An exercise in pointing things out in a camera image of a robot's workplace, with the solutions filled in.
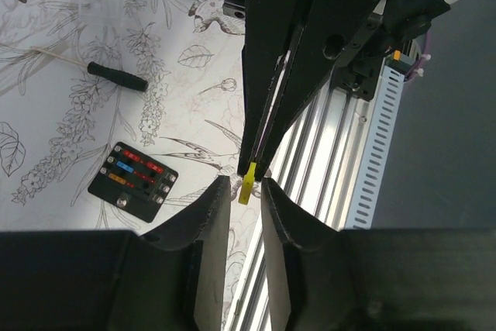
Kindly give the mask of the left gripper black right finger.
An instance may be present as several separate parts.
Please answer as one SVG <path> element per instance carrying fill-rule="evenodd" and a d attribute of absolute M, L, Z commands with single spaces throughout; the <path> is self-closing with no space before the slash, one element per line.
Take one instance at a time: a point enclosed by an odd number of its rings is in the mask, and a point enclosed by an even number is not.
<path fill-rule="evenodd" d="M 339 322 L 338 233 L 272 178 L 262 182 L 263 241 L 273 330 L 331 330 Z"/>

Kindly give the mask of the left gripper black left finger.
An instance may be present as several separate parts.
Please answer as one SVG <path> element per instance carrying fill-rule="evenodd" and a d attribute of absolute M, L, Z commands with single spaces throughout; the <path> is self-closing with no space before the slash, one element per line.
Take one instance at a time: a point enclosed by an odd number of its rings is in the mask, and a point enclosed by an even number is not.
<path fill-rule="evenodd" d="M 229 240 L 230 180 L 217 177 L 189 206 L 142 236 L 156 253 L 141 330 L 218 330 Z"/>

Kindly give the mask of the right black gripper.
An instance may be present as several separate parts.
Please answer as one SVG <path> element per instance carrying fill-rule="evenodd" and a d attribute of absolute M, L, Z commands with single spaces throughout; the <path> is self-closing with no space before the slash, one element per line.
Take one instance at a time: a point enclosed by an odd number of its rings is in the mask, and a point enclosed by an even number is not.
<path fill-rule="evenodd" d="M 329 79 L 370 98 L 371 68 L 390 49 L 424 33 L 448 10 L 444 0 L 298 0 L 302 10 L 291 30 L 281 86 L 267 119 L 255 161 L 265 174 L 285 132 Z M 227 15 L 245 24 L 245 0 L 225 0 Z"/>

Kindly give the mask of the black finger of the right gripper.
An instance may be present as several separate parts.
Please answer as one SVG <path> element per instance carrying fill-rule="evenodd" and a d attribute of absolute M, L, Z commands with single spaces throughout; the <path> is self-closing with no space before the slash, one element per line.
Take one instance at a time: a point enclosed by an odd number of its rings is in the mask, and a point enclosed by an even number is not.
<path fill-rule="evenodd" d="M 245 0 L 242 49 L 245 124 L 238 174 L 263 176 L 284 134 L 307 102 L 290 93 L 293 70 L 313 0 Z"/>

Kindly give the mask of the yellow fuse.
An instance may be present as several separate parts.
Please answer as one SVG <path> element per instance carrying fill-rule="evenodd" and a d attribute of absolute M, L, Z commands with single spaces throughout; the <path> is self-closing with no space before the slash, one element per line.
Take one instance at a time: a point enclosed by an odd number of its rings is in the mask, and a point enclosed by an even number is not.
<path fill-rule="evenodd" d="M 243 177 L 243 182 L 241 185 L 241 189 L 239 192 L 239 204 L 247 205 L 250 200 L 251 192 L 253 190 L 253 185 L 255 184 L 255 173 L 256 173 L 257 164 L 255 162 L 251 162 L 248 171 Z"/>

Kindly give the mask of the red fuse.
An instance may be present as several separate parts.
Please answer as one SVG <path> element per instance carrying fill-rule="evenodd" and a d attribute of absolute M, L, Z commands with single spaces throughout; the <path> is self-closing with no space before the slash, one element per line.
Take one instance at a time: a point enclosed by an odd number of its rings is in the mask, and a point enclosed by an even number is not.
<path fill-rule="evenodd" d="M 140 161 L 140 157 L 132 152 L 130 152 L 129 150 L 124 150 L 122 152 L 122 154 L 126 157 L 128 157 L 129 159 L 135 161 L 135 162 L 139 162 Z"/>
<path fill-rule="evenodd" d="M 147 162 L 146 166 L 158 174 L 162 174 L 164 172 L 164 169 L 162 167 L 159 167 L 153 162 Z"/>

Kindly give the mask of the black fuse box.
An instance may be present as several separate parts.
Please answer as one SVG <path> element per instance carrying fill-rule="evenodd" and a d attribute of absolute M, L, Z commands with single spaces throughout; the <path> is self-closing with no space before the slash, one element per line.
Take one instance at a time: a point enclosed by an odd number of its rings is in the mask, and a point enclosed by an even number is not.
<path fill-rule="evenodd" d="M 124 150 L 138 155 L 140 161 L 135 162 L 124 156 Z M 130 174 L 117 167 L 117 161 L 128 164 L 134 172 Z M 164 172 L 154 172 L 146 166 L 147 162 L 162 167 Z M 119 184 L 111 180 L 111 173 L 124 178 L 126 183 Z M 123 142 L 118 142 L 100 166 L 88 186 L 88 192 L 144 222 L 152 222 L 178 178 L 177 171 Z"/>

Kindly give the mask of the orange fuse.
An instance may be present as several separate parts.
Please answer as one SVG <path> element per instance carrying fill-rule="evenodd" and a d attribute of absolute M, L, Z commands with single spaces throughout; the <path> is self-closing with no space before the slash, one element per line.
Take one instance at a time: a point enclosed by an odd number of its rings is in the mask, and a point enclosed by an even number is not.
<path fill-rule="evenodd" d="M 115 175 L 113 173 L 109 174 L 108 177 L 111 180 L 113 180 L 113 181 L 115 181 L 115 182 L 117 182 L 119 184 L 125 184 L 126 183 L 126 180 L 124 178 L 121 178 L 121 177 L 119 177 L 119 176 L 117 176 L 117 175 Z"/>

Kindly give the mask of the blue fuse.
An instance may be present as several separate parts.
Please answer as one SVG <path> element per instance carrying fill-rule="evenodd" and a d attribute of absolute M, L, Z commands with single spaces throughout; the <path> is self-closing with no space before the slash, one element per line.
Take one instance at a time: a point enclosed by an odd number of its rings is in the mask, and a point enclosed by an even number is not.
<path fill-rule="evenodd" d="M 134 169 L 132 167 L 130 167 L 128 164 L 123 163 L 122 161 L 117 161 L 116 166 L 130 174 L 134 172 Z"/>

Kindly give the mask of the black handled screwdriver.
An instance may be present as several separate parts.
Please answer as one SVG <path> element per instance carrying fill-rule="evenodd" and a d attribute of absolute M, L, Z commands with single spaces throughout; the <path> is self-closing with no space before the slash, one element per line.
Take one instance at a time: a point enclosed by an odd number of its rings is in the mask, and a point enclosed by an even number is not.
<path fill-rule="evenodd" d="M 40 48 L 40 47 L 31 47 L 31 50 L 36 51 L 38 53 L 46 54 L 47 56 L 54 57 L 58 60 L 62 60 L 68 62 L 70 64 L 77 65 L 79 67 L 83 67 L 88 74 L 94 75 L 100 78 L 104 78 L 112 83 L 127 88 L 133 91 L 138 92 L 146 92 L 148 89 L 149 83 L 147 80 L 142 79 L 134 74 L 130 74 L 128 72 L 117 70 L 110 67 L 105 67 L 95 62 L 90 62 L 88 64 L 81 62 L 79 60 L 71 59 L 69 57 L 65 57 L 49 50 Z"/>

